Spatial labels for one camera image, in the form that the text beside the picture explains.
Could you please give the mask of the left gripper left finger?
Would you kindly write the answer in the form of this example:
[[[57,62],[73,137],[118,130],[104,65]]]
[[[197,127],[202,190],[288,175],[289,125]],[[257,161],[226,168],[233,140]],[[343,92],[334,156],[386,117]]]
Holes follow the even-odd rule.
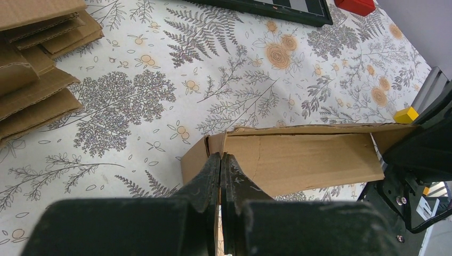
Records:
[[[65,199],[36,223],[22,255],[216,255],[221,156],[169,197]]]

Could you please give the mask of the brown cardboard box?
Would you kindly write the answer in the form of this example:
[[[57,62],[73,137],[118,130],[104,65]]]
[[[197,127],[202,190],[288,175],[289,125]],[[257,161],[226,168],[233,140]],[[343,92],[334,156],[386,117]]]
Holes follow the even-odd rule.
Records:
[[[238,126],[204,136],[185,153],[183,182],[198,174],[215,153],[234,155],[243,172],[271,196],[382,180],[378,155],[415,129],[398,123]]]

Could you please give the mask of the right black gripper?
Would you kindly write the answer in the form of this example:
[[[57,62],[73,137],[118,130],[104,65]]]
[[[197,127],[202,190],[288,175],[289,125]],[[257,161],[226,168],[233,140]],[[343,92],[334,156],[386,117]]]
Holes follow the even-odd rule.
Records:
[[[438,222],[451,218],[451,196],[424,196],[434,182],[451,181],[451,82],[429,86],[419,128],[383,155],[385,178],[368,183],[359,199],[389,225],[381,255],[419,255]]]

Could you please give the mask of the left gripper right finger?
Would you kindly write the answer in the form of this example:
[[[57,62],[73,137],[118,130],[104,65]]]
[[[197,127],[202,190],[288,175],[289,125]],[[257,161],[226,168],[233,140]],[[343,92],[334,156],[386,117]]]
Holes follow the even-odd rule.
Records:
[[[366,202],[286,202],[223,154],[224,251],[230,255],[398,255],[387,221]]]

